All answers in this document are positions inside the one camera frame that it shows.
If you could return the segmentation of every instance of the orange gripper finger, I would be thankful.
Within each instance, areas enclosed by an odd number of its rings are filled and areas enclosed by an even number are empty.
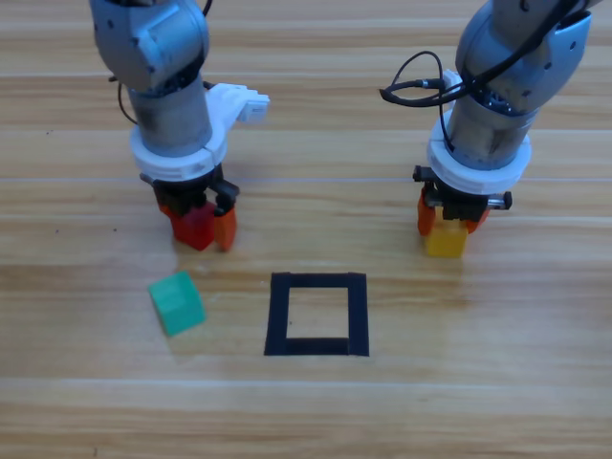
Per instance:
[[[214,218],[214,240],[222,251],[231,249],[236,237],[237,226],[235,208],[221,217]]]
[[[478,230],[480,227],[482,227],[483,223],[485,223],[485,220],[487,220],[487,217],[489,216],[489,212],[491,212],[489,208],[485,210],[485,213],[482,214],[482,217],[480,217],[480,221],[478,222],[472,222],[472,221],[466,222],[467,227],[468,227],[468,234],[472,234],[473,232]]]
[[[421,191],[421,198],[419,198],[419,233],[422,236],[427,236],[433,229],[433,224],[436,221],[436,209],[430,208],[425,204],[425,189]]]

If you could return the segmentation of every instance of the wood grain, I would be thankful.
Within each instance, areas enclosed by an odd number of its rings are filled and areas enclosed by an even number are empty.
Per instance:
[[[273,105],[230,134],[235,248],[199,253],[138,179],[87,2],[0,0],[0,457],[611,457],[612,3],[513,209],[431,259],[436,112],[377,89],[423,48],[452,67],[481,4],[217,0],[204,74]],[[208,321],[167,339],[146,287],[178,270]],[[280,271],[367,273],[371,357],[265,358]],[[341,296],[294,300],[290,335],[345,331]]]

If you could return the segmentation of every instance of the black square outline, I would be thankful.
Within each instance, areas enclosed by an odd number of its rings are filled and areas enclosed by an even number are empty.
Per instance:
[[[347,289],[348,338],[287,338],[292,288]],[[273,273],[270,290],[265,356],[370,356],[365,274]]]

